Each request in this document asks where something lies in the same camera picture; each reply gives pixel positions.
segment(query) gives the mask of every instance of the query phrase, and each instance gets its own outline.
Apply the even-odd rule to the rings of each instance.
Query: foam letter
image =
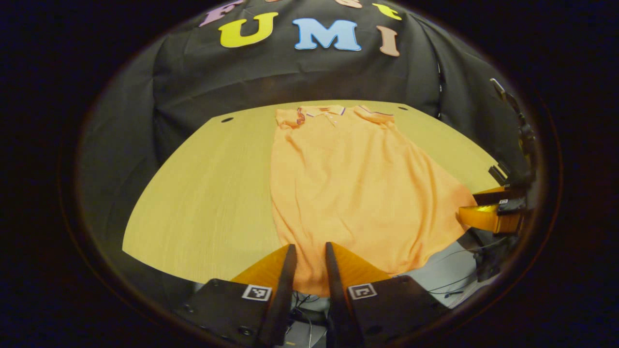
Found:
[[[355,27],[357,26],[355,22],[337,20],[329,29],[313,18],[295,19],[292,23],[299,26],[299,43],[295,45],[298,50],[313,50],[318,47],[311,39],[314,36],[324,48],[331,46],[337,37],[337,43],[334,46],[338,50],[361,51],[361,46],[355,39]]]
[[[383,34],[383,45],[381,46],[381,52],[388,54],[389,56],[399,57],[400,53],[396,47],[396,35],[394,30],[377,25],[376,28]]]
[[[254,17],[254,20],[258,21],[258,31],[246,37],[241,36],[241,26],[247,22],[246,19],[239,19],[222,25],[219,27],[219,30],[222,32],[222,46],[229,48],[241,47],[266,39],[273,32],[273,18],[277,14],[277,12],[269,12]]]
[[[389,6],[380,5],[380,4],[372,4],[372,5],[378,7],[378,9],[387,17],[391,17],[397,20],[402,20],[402,18],[395,15],[397,12],[389,8]]]
[[[363,7],[363,5],[361,5],[358,0],[335,0],[335,2],[340,5],[354,7],[356,9],[360,9]]]
[[[209,13],[206,14],[206,18],[204,19],[202,24],[198,25],[198,27],[201,27],[203,25],[207,25],[208,23],[211,23],[211,22],[215,22],[218,19],[222,19],[224,13],[228,13],[228,12],[232,11],[232,9],[234,9],[235,5],[239,5],[239,4],[243,3],[243,1],[244,0],[236,0],[235,2],[231,2],[231,3],[227,4],[227,5],[224,5],[222,7],[218,7],[216,9],[210,11]]]

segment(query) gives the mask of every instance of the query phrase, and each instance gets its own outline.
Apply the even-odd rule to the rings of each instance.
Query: wooden table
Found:
[[[366,105],[393,114],[397,128],[472,193],[498,186],[488,173],[496,160],[408,105],[364,100],[271,105],[214,117],[187,139],[142,193],[123,251],[165,273],[206,283],[229,280],[280,248],[269,188],[275,110],[302,105]]]

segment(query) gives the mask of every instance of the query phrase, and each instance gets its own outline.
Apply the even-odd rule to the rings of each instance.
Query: blue letter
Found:
[[[355,39],[355,27],[357,23],[349,20],[337,20],[331,28],[327,29],[313,18],[300,18],[292,21],[299,26],[299,43],[295,45],[298,50],[313,50],[318,47],[311,37],[314,36],[324,48],[331,46],[337,37],[335,48],[338,50],[361,51],[361,46]]]

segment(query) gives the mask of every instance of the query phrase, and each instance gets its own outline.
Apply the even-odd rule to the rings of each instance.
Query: shirt sleeve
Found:
[[[361,106],[357,106],[354,108],[355,113],[361,117],[364,118],[370,122],[374,122],[374,123],[393,123],[394,122],[394,117],[393,115],[387,114],[387,113],[380,113],[380,112],[372,112],[370,111],[370,109],[364,105]]]
[[[275,120],[279,128],[298,128],[300,125],[299,122],[297,122],[298,119],[299,116],[296,110],[277,109],[275,111]]]

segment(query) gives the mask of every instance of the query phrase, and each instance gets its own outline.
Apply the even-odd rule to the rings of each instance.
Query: wire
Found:
[[[499,239],[499,240],[497,240],[497,241],[494,241],[494,242],[492,242],[492,243],[490,243],[490,244],[488,244],[488,245],[479,246],[479,247],[477,247],[477,248],[471,248],[471,249],[464,249],[464,250],[454,251],[453,253],[451,253],[451,254],[449,254],[449,255],[447,255],[447,256],[445,256],[445,257],[443,257],[442,259],[440,259],[440,260],[438,260],[438,261],[435,261],[435,262],[433,262],[432,264],[429,264],[429,265],[427,265],[427,266],[432,266],[433,264],[437,264],[437,263],[441,262],[442,260],[444,260],[444,259],[446,259],[446,258],[450,257],[450,256],[451,256],[451,255],[453,255],[453,254],[463,253],[463,252],[465,252],[465,251],[475,251],[475,250],[481,250],[481,249],[484,249],[484,248],[488,248],[489,246],[492,246],[492,245],[495,245],[495,244],[499,244],[499,243],[501,243],[501,242],[502,242],[505,238],[507,238],[507,237],[503,237],[503,238],[501,238],[501,239]]]
[[[300,310],[299,308],[295,308],[295,309],[296,309],[296,310],[298,310],[298,311],[301,313],[301,315],[303,315],[303,316],[305,317],[305,319],[307,319],[307,320],[308,320],[308,322],[309,322],[309,341],[308,341],[308,348],[311,348],[311,329],[312,329],[311,320],[310,320],[309,316],[307,316],[307,315],[305,314],[305,312],[304,312],[304,311]]]
[[[457,289],[453,289],[451,291],[446,291],[446,292],[432,292],[432,291],[428,291],[431,294],[435,294],[435,295],[443,295],[443,294],[451,294],[453,292],[457,292],[458,290],[464,289],[465,287],[469,286],[470,284],[473,284],[477,279],[473,279],[472,281],[464,284],[463,286],[457,288]]]
[[[294,305],[294,307],[293,307],[293,310],[294,310],[295,308],[299,308],[299,307],[301,307],[301,305],[302,305],[302,304],[304,304],[304,303],[306,303],[306,302],[307,302],[307,303],[316,302],[316,301],[318,301],[318,300],[320,299],[320,296],[316,296],[316,298],[315,298],[315,299],[308,301],[308,299],[309,299],[310,297],[312,297],[312,295],[307,295],[307,296],[306,296],[303,300],[301,300],[301,302],[299,302],[299,300],[300,300],[300,298],[299,298],[299,292],[298,292],[298,291],[295,291],[295,305]]]
[[[455,295],[455,294],[463,294],[463,293],[464,293],[464,291],[461,291],[461,290],[460,290],[460,291],[453,291],[453,292],[450,292],[450,293],[448,293],[447,295],[445,295],[445,298],[448,298],[448,297],[449,297],[449,296],[451,296],[451,295]]]
[[[447,284],[447,285],[443,285],[443,286],[441,286],[441,287],[437,287],[437,288],[434,288],[434,289],[428,290],[428,292],[433,293],[432,291],[434,291],[434,290],[442,289],[442,288],[444,288],[444,287],[448,287],[448,286],[450,286],[450,285],[454,285],[454,284],[460,283],[461,281],[463,281],[463,280],[465,280],[465,279],[468,279],[470,276],[474,275],[474,274],[475,274],[475,272],[476,272],[476,271],[474,271],[473,273],[469,274],[468,276],[466,276],[466,277],[464,277],[464,278],[462,278],[462,279],[459,279],[459,280],[457,280],[457,281],[455,281],[455,282],[452,282],[452,283],[449,283],[449,284]]]

